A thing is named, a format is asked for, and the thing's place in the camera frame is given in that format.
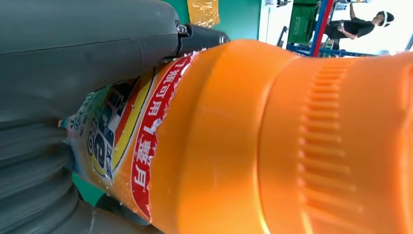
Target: red pole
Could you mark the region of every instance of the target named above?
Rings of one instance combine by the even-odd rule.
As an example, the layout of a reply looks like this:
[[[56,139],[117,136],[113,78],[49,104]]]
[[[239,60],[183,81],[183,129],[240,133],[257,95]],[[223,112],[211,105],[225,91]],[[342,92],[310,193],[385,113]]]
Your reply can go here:
[[[328,0],[327,6],[325,7],[325,11],[323,13],[324,17],[322,18],[320,30],[318,31],[317,41],[313,42],[313,46],[314,46],[313,57],[318,57],[319,56],[319,50],[320,50],[322,36],[323,36],[325,28],[327,26],[328,17],[330,15],[332,7],[333,7],[333,0]]]

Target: person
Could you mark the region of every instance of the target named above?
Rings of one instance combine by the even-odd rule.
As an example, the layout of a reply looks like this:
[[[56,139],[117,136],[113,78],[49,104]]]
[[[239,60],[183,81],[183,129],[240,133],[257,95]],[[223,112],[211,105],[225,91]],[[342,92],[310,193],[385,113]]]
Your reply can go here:
[[[371,21],[356,17],[353,4],[350,4],[351,20],[332,21],[326,26],[324,34],[330,39],[350,38],[352,40],[365,36],[373,31],[376,26],[387,27],[394,20],[394,16],[386,11],[380,11]]]

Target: metal bolt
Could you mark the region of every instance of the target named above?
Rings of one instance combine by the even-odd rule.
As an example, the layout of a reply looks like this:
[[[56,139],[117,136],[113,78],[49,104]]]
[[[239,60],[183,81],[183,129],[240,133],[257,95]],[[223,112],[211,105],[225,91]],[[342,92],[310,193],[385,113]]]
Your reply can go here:
[[[226,35],[220,35],[219,37],[219,44],[225,44],[229,42],[229,38]]]
[[[188,29],[185,25],[178,25],[177,29],[178,29],[179,34],[187,34],[188,33]]]

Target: yellow tape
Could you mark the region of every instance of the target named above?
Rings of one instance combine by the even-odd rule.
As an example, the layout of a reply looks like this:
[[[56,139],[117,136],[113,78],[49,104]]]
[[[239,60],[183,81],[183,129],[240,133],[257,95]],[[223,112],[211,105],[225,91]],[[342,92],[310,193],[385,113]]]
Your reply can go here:
[[[220,22],[218,0],[188,0],[188,11],[195,25],[210,28]]]

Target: red label banner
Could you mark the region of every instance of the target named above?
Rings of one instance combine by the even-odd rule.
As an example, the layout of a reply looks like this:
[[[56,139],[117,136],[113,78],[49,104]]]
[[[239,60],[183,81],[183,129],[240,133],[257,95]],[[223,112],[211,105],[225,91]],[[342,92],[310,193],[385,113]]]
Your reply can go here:
[[[190,61],[190,57],[178,59],[159,81],[152,96],[147,99],[146,109],[137,133],[131,169],[131,189],[136,205],[150,222],[150,163],[155,157],[158,143],[156,129],[164,120],[182,73]]]

